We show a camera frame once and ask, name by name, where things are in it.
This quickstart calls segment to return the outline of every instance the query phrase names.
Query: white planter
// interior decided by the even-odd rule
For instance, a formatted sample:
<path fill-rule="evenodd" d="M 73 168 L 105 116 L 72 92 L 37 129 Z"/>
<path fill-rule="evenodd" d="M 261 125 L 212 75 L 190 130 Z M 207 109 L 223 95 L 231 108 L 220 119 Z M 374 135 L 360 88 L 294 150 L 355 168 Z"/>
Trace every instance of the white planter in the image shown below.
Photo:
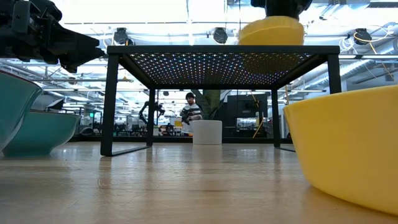
<path fill-rule="evenodd" d="M 194 144 L 220 145 L 223 142 L 221 121 L 193 121 L 192 129 Z"/>

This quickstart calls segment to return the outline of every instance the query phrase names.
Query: wooden table surface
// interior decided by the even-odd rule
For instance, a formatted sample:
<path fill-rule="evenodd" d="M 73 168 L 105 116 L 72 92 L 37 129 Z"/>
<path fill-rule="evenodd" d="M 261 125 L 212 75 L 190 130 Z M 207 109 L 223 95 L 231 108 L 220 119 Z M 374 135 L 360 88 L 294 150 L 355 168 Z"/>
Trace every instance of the wooden table surface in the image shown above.
<path fill-rule="evenodd" d="M 115 150 L 138 146 L 115 143 Z M 0 159 L 1 223 L 398 223 L 314 189 L 271 145 L 156 144 L 101 157 L 98 142 Z"/>

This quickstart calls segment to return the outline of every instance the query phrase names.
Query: teal bowl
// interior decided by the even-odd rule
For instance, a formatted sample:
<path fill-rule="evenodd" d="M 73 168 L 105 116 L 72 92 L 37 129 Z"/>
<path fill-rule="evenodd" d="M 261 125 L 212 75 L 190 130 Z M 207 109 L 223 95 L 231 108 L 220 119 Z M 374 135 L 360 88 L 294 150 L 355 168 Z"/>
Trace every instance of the teal bowl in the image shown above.
<path fill-rule="evenodd" d="M 33 82 L 0 72 L 0 152 L 17 134 L 43 90 Z"/>
<path fill-rule="evenodd" d="M 6 157 L 48 155 L 72 138 L 79 120 L 72 114 L 31 111 L 2 153 Z"/>

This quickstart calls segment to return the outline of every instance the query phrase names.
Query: man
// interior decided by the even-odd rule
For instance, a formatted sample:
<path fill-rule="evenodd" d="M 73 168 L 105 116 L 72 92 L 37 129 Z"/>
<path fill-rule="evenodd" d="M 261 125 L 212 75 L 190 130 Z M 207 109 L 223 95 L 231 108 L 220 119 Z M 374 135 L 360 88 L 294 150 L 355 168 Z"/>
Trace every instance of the man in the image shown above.
<path fill-rule="evenodd" d="M 203 113 L 199 106 L 195 103 L 195 95 L 193 93 L 187 93 L 185 96 L 188 105 L 186 105 L 183 110 L 188 111 L 188 121 L 197 121 L 203 119 Z M 184 136 L 189 136 L 192 134 L 192 123 L 190 124 L 183 123 L 182 124 L 182 133 Z"/>

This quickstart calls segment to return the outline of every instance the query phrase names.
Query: black metal table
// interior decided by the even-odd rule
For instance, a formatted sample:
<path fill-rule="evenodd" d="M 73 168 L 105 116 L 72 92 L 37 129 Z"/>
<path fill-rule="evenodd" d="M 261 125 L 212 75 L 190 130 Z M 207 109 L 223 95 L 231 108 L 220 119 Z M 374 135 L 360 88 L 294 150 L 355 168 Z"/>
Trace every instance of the black metal table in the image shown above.
<path fill-rule="evenodd" d="M 155 91 L 159 89 L 271 90 L 272 119 L 279 120 L 277 90 L 328 62 L 330 93 L 341 92 L 338 46 L 151 45 L 109 46 L 101 155 L 152 147 Z M 147 144 L 113 152 L 113 122 L 122 65 L 149 89 Z M 279 122 L 274 147 L 280 148 Z"/>

